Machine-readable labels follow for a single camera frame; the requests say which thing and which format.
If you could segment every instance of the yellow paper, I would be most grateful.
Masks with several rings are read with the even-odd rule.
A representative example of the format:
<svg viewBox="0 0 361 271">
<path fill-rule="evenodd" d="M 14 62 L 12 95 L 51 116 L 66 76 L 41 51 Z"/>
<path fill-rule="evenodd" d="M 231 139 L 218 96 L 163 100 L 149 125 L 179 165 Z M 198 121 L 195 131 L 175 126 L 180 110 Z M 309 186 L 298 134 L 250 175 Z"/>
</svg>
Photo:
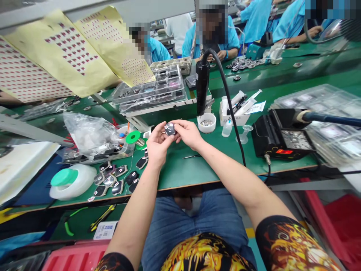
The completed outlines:
<svg viewBox="0 0 361 271">
<path fill-rule="evenodd" d="M 118 80 L 60 10 L 18 27 L 5 38 L 80 97 L 97 93 Z"/>
<path fill-rule="evenodd" d="M 24 103 L 74 95 L 46 70 L 16 50 L 2 36 L 0 36 L 0 89 Z"/>
<path fill-rule="evenodd" d="M 114 7 L 106 7 L 74 24 L 128 86 L 155 81 L 154 74 Z"/>
</svg>

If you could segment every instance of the red digital readout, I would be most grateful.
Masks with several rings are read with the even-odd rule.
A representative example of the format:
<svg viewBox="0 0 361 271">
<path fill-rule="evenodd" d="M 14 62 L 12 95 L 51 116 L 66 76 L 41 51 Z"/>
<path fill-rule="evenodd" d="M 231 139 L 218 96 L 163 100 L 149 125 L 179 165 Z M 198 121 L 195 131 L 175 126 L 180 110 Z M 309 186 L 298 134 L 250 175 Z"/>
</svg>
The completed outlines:
<svg viewBox="0 0 361 271">
<path fill-rule="evenodd" d="M 276 153 L 280 153 L 280 154 L 291 154 L 293 151 L 287 151 L 287 150 L 282 150 L 279 149 L 278 151 L 276 151 Z"/>
</svg>

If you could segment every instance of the hand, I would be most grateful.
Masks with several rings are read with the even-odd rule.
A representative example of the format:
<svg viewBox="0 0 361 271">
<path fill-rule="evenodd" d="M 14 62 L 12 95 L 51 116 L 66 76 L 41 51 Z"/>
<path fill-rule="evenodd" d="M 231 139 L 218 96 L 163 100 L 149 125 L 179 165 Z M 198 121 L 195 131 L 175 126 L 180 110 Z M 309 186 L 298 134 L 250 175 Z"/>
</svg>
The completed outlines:
<svg viewBox="0 0 361 271">
<path fill-rule="evenodd" d="M 172 122 L 174 123 L 174 129 L 180 135 L 179 138 L 176 138 L 176 143 L 183 140 L 192 150 L 197 151 L 202 143 L 205 142 L 193 122 L 187 120 L 173 120 Z"/>
<path fill-rule="evenodd" d="M 311 29 L 308 30 L 308 35 L 311 38 L 314 38 L 318 35 L 318 33 L 320 33 L 321 31 L 323 31 L 323 27 L 322 26 L 314 26 Z"/>
<path fill-rule="evenodd" d="M 227 56 L 227 51 L 226 50 L 221 50 L 218 52 L 218 57 L 219 60 L 222 62 L 224 60 L 224 58 Z"/>
<path fill-rule="evenodd" d="M 164 125 L 166 123 L 167 122 L 164 121 L 158 124 L 147 140 L 149 164 L 156 167 L 162 167 L 164 165 L 167 149 L 172 142 L 176 140 L 174 135 L 167 136 L 166 134 L 162 134 L 162 132 L 165 132 Z"/>
</svg>

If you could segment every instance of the thigh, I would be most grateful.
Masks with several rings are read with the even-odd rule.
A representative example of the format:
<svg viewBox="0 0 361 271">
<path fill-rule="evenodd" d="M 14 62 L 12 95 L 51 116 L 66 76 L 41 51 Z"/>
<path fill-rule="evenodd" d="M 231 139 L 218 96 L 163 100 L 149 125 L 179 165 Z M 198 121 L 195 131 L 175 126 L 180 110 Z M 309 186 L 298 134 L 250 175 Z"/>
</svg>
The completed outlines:
<svg viewBox="0 0 361 271">
<path fill-rule="evenodd" d="M 159 271 L 172 249 L 194 235 L 194 221 L 172 196 L 157 197 L 142 255 L 144 271 Z"/>
<path fill-rule="evenodd" d="M 238 214 L 233 197 L 226 188 L 203 192 L 199 215 L 195 221 L 197 234 L 211 232 L 219 235 L 237 253 L 256 264 L 252 249 L 248 246 L 242 217 Z"/>
</svg>

